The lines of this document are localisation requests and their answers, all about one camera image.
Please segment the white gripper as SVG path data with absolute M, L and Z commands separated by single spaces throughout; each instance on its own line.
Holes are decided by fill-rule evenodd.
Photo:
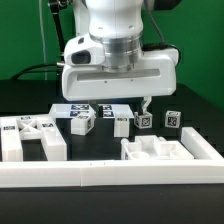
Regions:
M 65 46 L 63 96 L 69 101 L 144 97 L 145 115 L 151 96 L 176 90 L 177 64 L 177 49 L 144 51 L 138 35 L 109 39 L 86 33 Z

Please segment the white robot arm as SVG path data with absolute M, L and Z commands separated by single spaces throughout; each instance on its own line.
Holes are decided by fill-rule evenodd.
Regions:
M 82 31 L 64 50 L 62 93 L 69 101 L 153 96 L 176 90 L 175 66 L 180 53 L 160 42 L 146 51 L 141 45 L 141 10 L 154 0 L 78 0 L 73 3 Z

